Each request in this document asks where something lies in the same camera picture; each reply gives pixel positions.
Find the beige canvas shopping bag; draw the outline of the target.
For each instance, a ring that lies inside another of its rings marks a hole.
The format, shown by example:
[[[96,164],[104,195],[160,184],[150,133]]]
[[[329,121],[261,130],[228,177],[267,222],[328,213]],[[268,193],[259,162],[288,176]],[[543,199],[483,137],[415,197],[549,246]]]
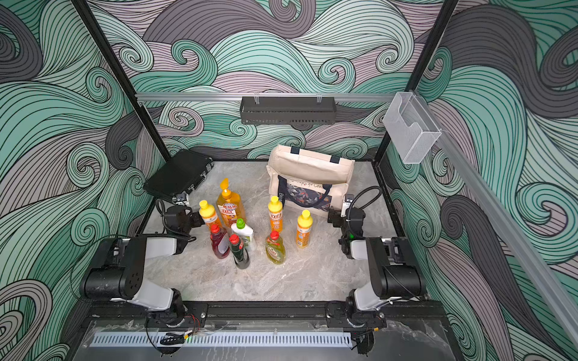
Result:
[[[352,180],[355,161],[299,147],[276,146],[269,155],[269,195],[284,207],[323,215],[340,211]]]

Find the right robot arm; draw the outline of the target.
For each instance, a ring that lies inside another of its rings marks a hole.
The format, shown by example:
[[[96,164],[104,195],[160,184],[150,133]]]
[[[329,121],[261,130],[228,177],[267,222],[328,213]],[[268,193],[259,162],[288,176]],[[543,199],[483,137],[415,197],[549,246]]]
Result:
[[[341,230],[339,244],[344,255],[366,261],[369,269],[369,281],[351,290],[345,302],[328,303],[326,318],[331,323],[375,329],[385,323],[387,309],[419,302],[425,294],[425,281],[407,239],[364,234],[365,209],[381,195],[378,186],[356,196],[347,194],[342,209],[331,210],[328,215],[328,223]]]

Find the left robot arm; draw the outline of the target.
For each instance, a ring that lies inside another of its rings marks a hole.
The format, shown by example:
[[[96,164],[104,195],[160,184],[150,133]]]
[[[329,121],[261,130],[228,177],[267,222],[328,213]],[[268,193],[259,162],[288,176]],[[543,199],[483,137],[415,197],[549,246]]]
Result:
[[[96,252],[87,266],[79,293],[90,301],[128,302],[151,313],[169,313],[166,325],[182,325],[188,315],[181,293],[161,287],[144,276],[145,261],[182,254],[196,238],[193,228],[205,221],[198,211],[184,205],[164,208],[157,202],[164,233],[139,234],[133,237],[105,236],[97,242]]]

